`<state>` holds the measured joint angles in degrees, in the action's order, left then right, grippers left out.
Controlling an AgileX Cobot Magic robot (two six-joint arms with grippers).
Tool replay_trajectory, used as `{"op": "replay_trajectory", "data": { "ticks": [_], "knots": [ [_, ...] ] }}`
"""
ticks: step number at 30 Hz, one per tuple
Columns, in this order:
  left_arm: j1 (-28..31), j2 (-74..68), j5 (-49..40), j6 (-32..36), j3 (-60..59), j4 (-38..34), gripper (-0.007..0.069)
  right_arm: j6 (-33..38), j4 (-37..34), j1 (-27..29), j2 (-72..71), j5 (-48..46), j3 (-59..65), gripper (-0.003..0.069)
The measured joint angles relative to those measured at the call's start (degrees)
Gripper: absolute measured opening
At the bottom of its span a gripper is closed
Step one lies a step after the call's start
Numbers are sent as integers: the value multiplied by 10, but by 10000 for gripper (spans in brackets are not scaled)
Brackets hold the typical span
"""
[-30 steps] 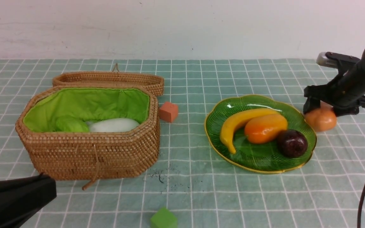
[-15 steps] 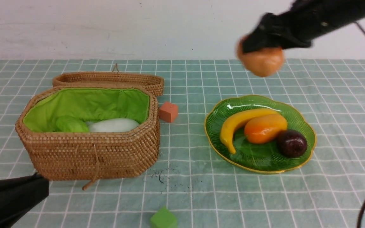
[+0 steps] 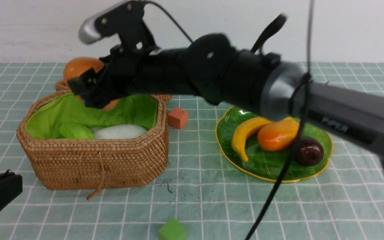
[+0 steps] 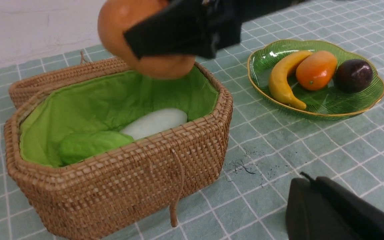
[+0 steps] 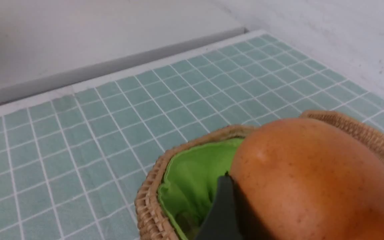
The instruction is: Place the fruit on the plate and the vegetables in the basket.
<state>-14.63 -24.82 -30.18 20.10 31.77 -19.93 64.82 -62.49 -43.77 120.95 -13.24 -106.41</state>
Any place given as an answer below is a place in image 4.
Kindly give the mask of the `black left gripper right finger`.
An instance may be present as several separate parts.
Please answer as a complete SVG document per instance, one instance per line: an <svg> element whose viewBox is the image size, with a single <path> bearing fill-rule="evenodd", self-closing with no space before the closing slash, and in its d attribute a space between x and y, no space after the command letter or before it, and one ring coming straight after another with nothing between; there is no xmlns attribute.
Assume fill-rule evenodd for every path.
<svg viewBox="0 0 384 240"><path fill-rule="evenodd" d="M286 208L290 240L384 240L384 212L325 176L291 180Z"/></svg>

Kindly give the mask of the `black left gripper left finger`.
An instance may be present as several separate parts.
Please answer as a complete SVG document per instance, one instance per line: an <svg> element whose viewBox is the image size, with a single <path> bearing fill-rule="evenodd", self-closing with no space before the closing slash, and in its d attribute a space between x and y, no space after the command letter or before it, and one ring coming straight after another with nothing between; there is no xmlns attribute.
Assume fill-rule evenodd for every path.
<svg viewBox="0 0 384 240"><path fill-rule="evenodd" d="M214 59L241 41L235 0L171 0L168 6L124 32L134 55L183 54Z"/></svg>

